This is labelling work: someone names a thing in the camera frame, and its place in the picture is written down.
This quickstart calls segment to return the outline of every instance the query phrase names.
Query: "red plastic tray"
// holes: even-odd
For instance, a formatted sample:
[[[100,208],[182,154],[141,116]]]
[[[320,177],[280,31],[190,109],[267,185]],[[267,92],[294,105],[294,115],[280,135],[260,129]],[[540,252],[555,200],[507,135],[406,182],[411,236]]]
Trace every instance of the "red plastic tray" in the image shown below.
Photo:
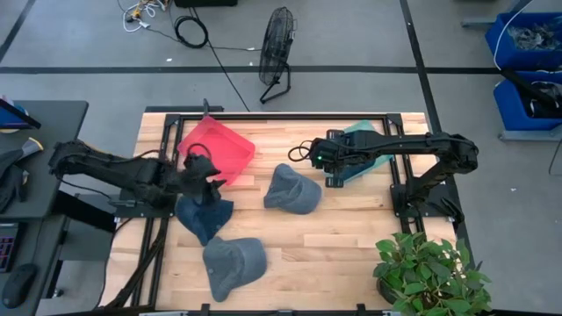
[[[187,147],[193,143],[203,144],[209,149],[214,166],[221,171],[216,178],[227,180],[226,185],[234,182],[254,158],[256,152],[254,143],[210,116],[205,116],[185,136],[177,146],[177,151],[183,156],[187,156]],[[191,152],[206,156],[206,151],[200,146],[193,147]]]

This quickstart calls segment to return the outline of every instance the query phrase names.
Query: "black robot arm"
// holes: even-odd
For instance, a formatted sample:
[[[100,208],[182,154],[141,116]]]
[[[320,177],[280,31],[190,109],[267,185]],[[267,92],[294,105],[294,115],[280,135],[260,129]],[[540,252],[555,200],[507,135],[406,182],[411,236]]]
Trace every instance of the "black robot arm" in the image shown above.
[[[170,208],[177,194],[201,198],[209,204],[220,199],[218,188],[224,181],[207,182],[208,176],[220,173],[203,155],[190,154],[185,169],[178,172],[165,159],[123,158],[102,153],[80,140],[57,143],[49,161],[51,174],[61,179],[64,175],[84,174],[97,180],[128,190],[135,200],[156,209]]]
[[[409,204],[424,202],[431,188],[449,176],[467,174],[478,167],[478,148],[458,134],[385,136],[374,131],[345,133],[328,130],[326,139],[313,140],[308,149],[307,158],[313,167],[333,175],[326,178],[326,186],[334,188],[343,187],[339,175],[346,166],[372,162],[383,154],[434,154],[439,162],[421,177],[407,183]]]

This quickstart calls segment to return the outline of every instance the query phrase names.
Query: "gray cap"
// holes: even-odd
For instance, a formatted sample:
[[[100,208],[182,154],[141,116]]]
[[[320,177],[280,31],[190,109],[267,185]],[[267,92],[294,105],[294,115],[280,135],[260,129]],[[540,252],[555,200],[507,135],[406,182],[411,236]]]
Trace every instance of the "gray cap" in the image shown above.
[[[302,215],[314,211],[321,197],[320,185],[282,163],[275,168],[263,205]]]
[[[214,300],[222,302],[234,288],[254,282],[267,269],[262,242],[256,238],[224,241],[215,237],[203,251]]]

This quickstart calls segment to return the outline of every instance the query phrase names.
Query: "wooden table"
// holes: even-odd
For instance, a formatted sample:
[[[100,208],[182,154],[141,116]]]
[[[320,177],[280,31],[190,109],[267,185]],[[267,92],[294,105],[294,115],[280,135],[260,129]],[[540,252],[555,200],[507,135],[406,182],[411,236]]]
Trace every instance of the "wooden table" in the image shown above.
[[[144,114],[135,154],[159,147],[165,116],[166,113]],[[428,131],[422,113],[402,113],[402,118],[406,134]],[[157,310],[199,310],[203,303],[210,303],[212,310],[354,310],[357,303],[365,303],[371,310],[390,307],[378,295],[376,279],[372,277],[380,261],[375,243],[400,232],[389,192],[389,163],[346,183],[343,189],[327,189],[321,170],[313,169],[310,162],[287,159],[289,149],[302,140],[325,137],[330,128],[343,129],[356,122],[223,121],[256,144],[256,155],[235,183],[220,189],[224,199],[234,201],[234,214],[218,236],[226,240],[260,239],[268,256],[267,272],[254,283],[232,291],[225,302],[215,302],[202,261],[203,248],[195,235],[173,218],[166,240]],[[184,136],[195,124],[185,124]],[[380,121],[373,121],[373,125],[383,133]],[[174,134],[170,136],[168,153],[172,151]],[[417,176],[436,162],[435,157],[427,155],[413,155],[410,159]],[[401,158],[398,161],[401,179],[405,179]],[[279,163],[291,165],[321,185],[323,199],[314,212],[299,216],[263,208],[263,196]],[[430,240],[455,241],[452,224],[445,218],[423,221]],[[132,220],[115,237],[102,304],[115,297],[136,268],[144,222]],[[141,303],[148,294],[149,274]]]

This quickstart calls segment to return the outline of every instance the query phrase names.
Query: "fan stand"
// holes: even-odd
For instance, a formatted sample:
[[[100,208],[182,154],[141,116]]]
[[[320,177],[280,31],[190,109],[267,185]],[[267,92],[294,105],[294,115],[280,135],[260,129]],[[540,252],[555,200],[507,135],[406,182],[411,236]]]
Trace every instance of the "fan stand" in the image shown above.
[[[280,84],[280,82],[279,80],[277,80],[276,82],[270,84],[270,87],[260,97],[260,102],[262,102],[262,104],[265,104],[266,102],[276,97],[283,96],[291,89],[291,67],[289,66],[288,63],[285,63],[285,69],[287,69],[287,88],[284,91],[277,93],[276,95],[273,95],[271,97],[265,97],[270,92],[271,88],[273,88],[273,86],[275,86],[276,84]]]

